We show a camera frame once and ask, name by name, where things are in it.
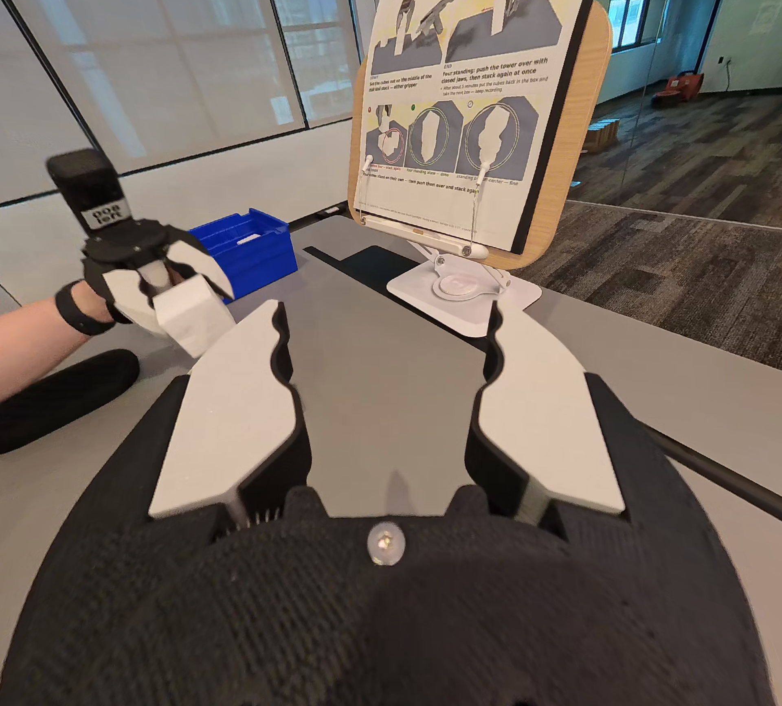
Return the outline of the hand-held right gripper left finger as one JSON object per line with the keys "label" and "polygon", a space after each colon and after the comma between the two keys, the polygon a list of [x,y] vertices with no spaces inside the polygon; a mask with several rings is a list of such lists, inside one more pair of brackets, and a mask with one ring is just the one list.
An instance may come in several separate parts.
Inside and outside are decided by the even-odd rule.
{"label": "hand-held right gripper left finger", "polygon": [[149,506],[164,519],[219,505],[236,528],[282,516],[306,486],[310,439],[292,384],[285,304],[268,300],[198,359]]}

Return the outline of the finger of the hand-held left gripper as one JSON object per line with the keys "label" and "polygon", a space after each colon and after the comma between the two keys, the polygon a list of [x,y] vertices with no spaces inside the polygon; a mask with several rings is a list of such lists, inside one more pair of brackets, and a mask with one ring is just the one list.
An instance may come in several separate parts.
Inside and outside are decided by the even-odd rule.
{"label": "finger of the hand-held left gripper", "polygon": [[102,277],[112,305],[121,315],[152,334],[168,336],[152,301],[170,289],[167,268],[113,269]]}
{"label": "finger of the hand-held left gripper", "polygon": [[220,264],[196,238],[179,238],[171,242],[167,261],[177,267],[188,267],[204,277],[224,299],[235,299],[233,286]]}

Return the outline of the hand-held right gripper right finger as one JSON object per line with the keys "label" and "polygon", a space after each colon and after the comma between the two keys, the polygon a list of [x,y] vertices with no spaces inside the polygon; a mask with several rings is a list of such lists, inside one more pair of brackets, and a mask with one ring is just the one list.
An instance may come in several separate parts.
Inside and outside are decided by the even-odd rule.
{"label": "hand-held right gripper right finger", "polygon": [[552,502],[620,517],[626,504],[579,360],[510,299],[494,302],[486,339],[464,465],[490,506],[533,525]]}

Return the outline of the blue plastic bin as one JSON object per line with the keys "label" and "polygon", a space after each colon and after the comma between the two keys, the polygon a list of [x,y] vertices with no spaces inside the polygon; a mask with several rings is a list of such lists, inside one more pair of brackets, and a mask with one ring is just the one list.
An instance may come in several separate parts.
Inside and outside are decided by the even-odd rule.
{"label": "blue plastic bin", "polygon": [[[231,281],[235,300],[297,271],[288,223],[249,209],[190,230]],[[238,239],[258,233],[243,245]]]}

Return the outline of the person's left forearm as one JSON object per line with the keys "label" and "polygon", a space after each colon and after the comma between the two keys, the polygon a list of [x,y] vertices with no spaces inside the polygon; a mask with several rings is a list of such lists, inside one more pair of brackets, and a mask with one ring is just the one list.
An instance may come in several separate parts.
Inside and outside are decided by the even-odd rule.
{"label": "person's left forearm", "polygon": [[[79,281],[72,293],[84,313],[101,321],[112,317],[106,301],[86,281]],[[1,401],[44,378],[91,338],[60,317],[54,297],[3,314]]]}

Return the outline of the black wristband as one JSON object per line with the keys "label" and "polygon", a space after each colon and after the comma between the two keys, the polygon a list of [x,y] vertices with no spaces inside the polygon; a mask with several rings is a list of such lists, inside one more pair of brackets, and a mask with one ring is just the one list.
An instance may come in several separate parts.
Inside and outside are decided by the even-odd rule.
{"label": "black wristband", "polygon": [[55,307],[60,317],[75,331],[87,337],[102,335],[111,330],[116,321],[110,317],[109,321],[101,321],[84,313],[73,299],[73,288],[79,281],[72,281],[64,285],[54,297]]}

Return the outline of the black wrist rest pad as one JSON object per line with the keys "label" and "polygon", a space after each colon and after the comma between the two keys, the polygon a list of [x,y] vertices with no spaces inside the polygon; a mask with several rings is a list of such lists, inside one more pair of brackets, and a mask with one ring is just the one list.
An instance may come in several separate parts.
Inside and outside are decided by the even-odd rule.
{"label": "black wrist rest pad", "polygon": [[1,453],[25,447],[111,403],[132,388],[141,367],[114,349],[57,371],[2,401]]}

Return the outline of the printed instruction sheet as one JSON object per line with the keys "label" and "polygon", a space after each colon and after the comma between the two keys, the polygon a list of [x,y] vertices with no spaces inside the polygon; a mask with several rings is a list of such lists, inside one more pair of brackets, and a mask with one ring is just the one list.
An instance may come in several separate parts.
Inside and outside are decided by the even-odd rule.
{"label": "printed instruction sheet", "polygon": [[521,254],[593,0],[379,0],[357,216]]}

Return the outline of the orange floor machine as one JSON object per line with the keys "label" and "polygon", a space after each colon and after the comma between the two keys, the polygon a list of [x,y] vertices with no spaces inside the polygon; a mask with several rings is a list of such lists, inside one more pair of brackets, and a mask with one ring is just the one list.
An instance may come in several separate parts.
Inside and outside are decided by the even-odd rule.
{"label": "orange floor machine", "polygon": [[650,105],[653,108],[666,109],[682,103],[689,103],[699,95],[703,80],[703,73],[690,70],[672,76],[665,89],[652,96]]}

